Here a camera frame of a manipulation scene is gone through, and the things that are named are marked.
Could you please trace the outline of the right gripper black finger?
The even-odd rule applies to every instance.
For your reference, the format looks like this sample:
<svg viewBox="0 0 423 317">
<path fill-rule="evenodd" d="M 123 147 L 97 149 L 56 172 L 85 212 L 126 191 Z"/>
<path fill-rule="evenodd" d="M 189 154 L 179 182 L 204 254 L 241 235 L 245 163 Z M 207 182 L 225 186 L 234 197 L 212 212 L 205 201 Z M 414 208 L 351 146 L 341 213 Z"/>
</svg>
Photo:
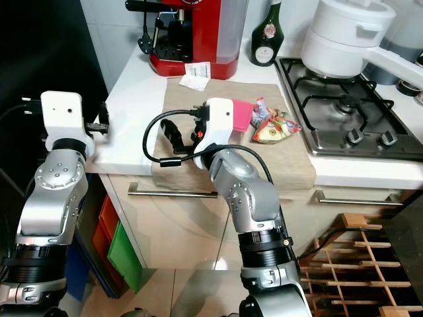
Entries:
<svg viewBox="0 0 423 317">
<path fill-rule="evenodd" d="M 178 127 L 172 121 L 162 121 L 161 130 L 172 147 L 173 154 L 185 155 L 188 154 L 188 147 L 182 142 L 182 134 L 178 130 Z"/>
</svg>

